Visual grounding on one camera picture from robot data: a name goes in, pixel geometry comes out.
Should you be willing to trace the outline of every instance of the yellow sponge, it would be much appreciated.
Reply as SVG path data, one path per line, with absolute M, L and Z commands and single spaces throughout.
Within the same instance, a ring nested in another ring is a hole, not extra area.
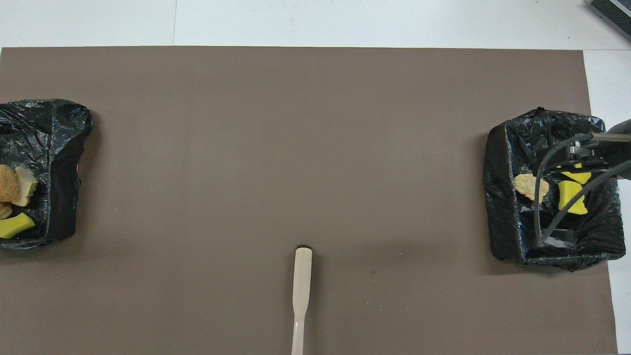
M 583 167 L 583 165 L 578 163 L 574 167 L 581 168 L 581 167 Z M 563 171 L 563 172 L 561 172 L 561 174 L 567 176 L 568 178 L 576 181 L 577 183 L 579 183 L 581 185 L 585 185 L 587 180 L 589 180 L 589 178 L 591 178 L 591 172 L 567 172 L 567 171 Z
M 33 220 L 24 213 L 0 220 L 0 238 L 11 239 L 21 231 L 35 227 Z
M 573 181 L 561 181 L 558 184 L 559 197 L 558 197 L 558 209 L 562 209 L 567 203 L 574 197 L 582 186 L 579 183 Z M 584 215 L 587 213 L 585 207 L 585 196 L 576 201 L 568 210 L 571 214 Z

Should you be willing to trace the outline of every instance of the black plastic bag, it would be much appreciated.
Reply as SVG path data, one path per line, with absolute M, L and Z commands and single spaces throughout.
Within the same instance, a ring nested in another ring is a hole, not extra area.
M 579 133 L 603 132 L 600 118 L 537 108 L 506 121 L 488 135 L 483 182 L 491 251 L 498 259 L 568 271 L 621 258 L 625 243 L 615 178 L 585 197 L 586 215 L 567 214 L 551 237 L 536 243 L 533 202 L 515 191 L 514 177 L 533 173 L 536 152 Z M 558 172 L 544 173 L 550 192 L 541 204 L 541 228 L 558 212 Z
M 27 249 L 74 234 L 76 201 L 81 181 L 77 163 L 83 140 L 92 129 L 89 110 L 67 100 L 24 100 L 0 104 L 0 164 L 33 171 L 38 186 L 24 212 L 35 227 L 11 239 L 8 249 Z

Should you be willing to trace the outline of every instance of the gray cable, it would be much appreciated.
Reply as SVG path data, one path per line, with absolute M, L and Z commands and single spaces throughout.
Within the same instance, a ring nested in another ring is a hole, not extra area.
M 565 216 L 565 214 L 567 214 L 567 211 L 570 210 L 570 207 L 572 207 L 576 203 L 576 201 L 578 201 L 581 197 L 585 196 L 588 192 L 590 192 L 598 184 L 604 182 L 605 180 L 609 179 L 610 177 L 614 176 L 615 174 L 618 174 L 619 172 L 621 172 L 621 171 L 623 171 L 625 169 L 628 169 L 629 167 L 631 167 L 631 159 L 625 161 L 624 163 L 621 163 L 620 165 L 612 167 L 611 169 L 609 169 L 606 172 L 602 173 L 596 179 L 593 179 L 592 181 L 590 181 L 587 185 L 583 186 L 583 188 L 576 195 L 574 195 L 574 197 L 572 197 L 572 199 L 568 203 L 565 204 L 563 209 L 561 209 L 557 213 L 557 215 L 552 219 L 552 222 L 550 222 L 550 225 L 548 225 L 548 228 L 546 228 L 545 232 L 543 233 L 542 238 L 546 239 L 546 238 L 550 237 L 550 235 L 554 231 L 554 228 L 557 227 L 558 223 Z
M 559 150 L 571 145 L 575 141 L 586 141 L 586 140 L 590 140 L 591 138 L 592 138 L 592 134 L 590 133 L 575 135 L 572 138 L 568 138 L 564 141 L 559 142 L 557 145 L 552 147 L 548 151 L 548 153 L 546 153 L 546 155 L 543 156 L 543 159 L 541 160 L 541 163 L 539 164 L 539 169 L 537 170 L 537 178 L 534 181 L 534 201 L 533 201 L 534 234 L 536 236 L 537 241 L 542 240 L 541 239 L 541 223 L 539 220 L 539 184 L 541 183 L 541 177 L 543 176 L 543 171 L 545 171 L 546 166 L 548 165 L 548 162 L 550 161 L 550 159 L 552 159 L 552 156 L 555 155 Z

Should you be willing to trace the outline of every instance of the food scrap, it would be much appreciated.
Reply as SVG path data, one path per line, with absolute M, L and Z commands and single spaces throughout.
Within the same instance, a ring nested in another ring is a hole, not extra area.
M 24 213 L 12 218 L 0 220 L 0 238 L 11 239 L 19 232 L 32 227 L 35 227 L 35 223 Z
M 581 167 L 583 167 L 583 165 L 581 163 L 578 163 L 578 164 L 575 164 L 574 167 L 580 169 Z M 561 174 L 567 176 L 568 178 L 576 181 L 577 183 L 579 183 L 581 185 L 585 185 L 587 180 L 589 180 L 589 178 L 591 178 L 591 172 L 569 172 L 569 171 L 563 171 L 563 172 L 561 172 Z
M 576 196 L 581 190 L 582 186 L 579 183 L 573 181 L 561 181 L 558 184 L 559 197 L 558 197 L 558 209 L 563 209 L 565 205 Z M 584 215 L 587 214 L 587 208 L 585 207 L 585 196 L 582 196 L 576 201 L 568 210 L 571 214 Z
M 16 234 L 35 226 L 33 220 L 20 213 L 8 218 L 13 213 L 13 205 L 25 207 L 37 189 L 37 179 L 33 172 L 18 166 L 13 170 L 0 165 L 0 238 L 10 239 Z
M 4 164 L 0 165 L 0 202 L 11 202 L 19 193 L 18 180 L 13 170 Z
M 5 219 L 9 217 L 13 212 L 13 208 L 11 208 L 11 204 L 8 202 L 0 202 L 0 219 Z
M 15 178 L 18 181 L 20 194 L 12 201 L 12 204 L 25 207 L 37 189 L 37 179 L 35 179 L 32 171 L 21 166 L 15 168 Z
M 537 180 L 532 174 L 520 174 L 515 177 L 515 190 L 520 194 L 534 201 L 534 183 Z M 550 190 L 550 185 L 541 179 L 539 183 L 539 203 L 543 201 L 543 197 Z

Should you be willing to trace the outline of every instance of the bread piece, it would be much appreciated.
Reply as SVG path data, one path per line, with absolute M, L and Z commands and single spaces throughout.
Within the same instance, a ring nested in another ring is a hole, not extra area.
M 515 190 L 534 201 L 534 182 L 536 180 L 537 177 L 532 174 L 517 175 L 515 177 Z M 543 197 L 549 190 L 550 185 L 541 179 L 541 182 L 539 183 L 539 203 L 543 202 Z
M 11 204 L 8 202 L 0 202 L 0 219 L 5 219 L 9 217 L 13 212 L 13 208 L 11 208 Z
M 15 177 L 18 181 L 20 192 L 18 197 L 12 201 L 12 204 L 24 207 L 28 205 L 33 192 L 37 189 L 37 179 L 35 179 L 32 171 L 21 166 L 15 168 Z
M 19 195 L 18 180 L 13 174 L 13 170 L 0 165 L 0 202 L 11 202 Z

